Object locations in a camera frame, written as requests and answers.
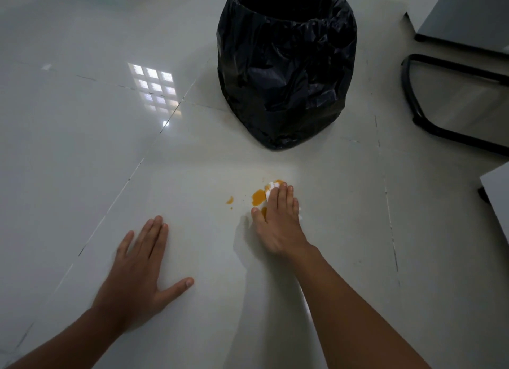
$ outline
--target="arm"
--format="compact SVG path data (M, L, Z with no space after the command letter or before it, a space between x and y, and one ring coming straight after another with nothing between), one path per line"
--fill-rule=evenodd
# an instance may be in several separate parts
M412 347L310 245L299 224L293 187L269 197L267 216L252 216L265 247L289 261L313 317L330 369L428 368Z
M194 283L186 278L166 290L157 278L168 239L162 217L149 219L132 249L129 231L117 249L92 307L76 322L8 369L88 369L126 330L142 325Z

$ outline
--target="left hand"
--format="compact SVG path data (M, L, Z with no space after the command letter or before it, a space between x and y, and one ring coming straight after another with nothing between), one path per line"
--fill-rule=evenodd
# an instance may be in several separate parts
M194 284L193 278L184 278L169 289L157 288L168 240L168 225L162 222L161 216L145 223L128 252L133 239L134 232L129 231L92 304L92 309L113 317L121 332L142 325Z

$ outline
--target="forearm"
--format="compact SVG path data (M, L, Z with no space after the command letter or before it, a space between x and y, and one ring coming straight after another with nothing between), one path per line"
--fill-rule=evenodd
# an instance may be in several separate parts
M116 321L90 309L9 369L89 369L121 334Z
M330 369L428 367L314 246L289 255Z

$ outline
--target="hand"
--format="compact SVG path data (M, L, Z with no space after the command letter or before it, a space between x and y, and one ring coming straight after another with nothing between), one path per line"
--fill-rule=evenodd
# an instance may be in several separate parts
M292 186L283 183L272 189L266 218L258 208L253 208L251 215L262 243L270 252L289 256L293 250L309 245L300 228L299 202L293 197Z
M128 252L133 238L134 232L129 231L120 243L113 267L92 304L92 309L116 319L121 332L148 321L194 283L185 278L169 289L157 289L168 239L168 225L161 216L145 223Z

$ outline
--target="garbage bin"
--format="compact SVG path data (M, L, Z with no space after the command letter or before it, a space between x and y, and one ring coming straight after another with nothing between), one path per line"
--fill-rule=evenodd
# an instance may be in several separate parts
M223 95L267 148L296 146L345 107L357 44L346 0L227 0L216 35Z

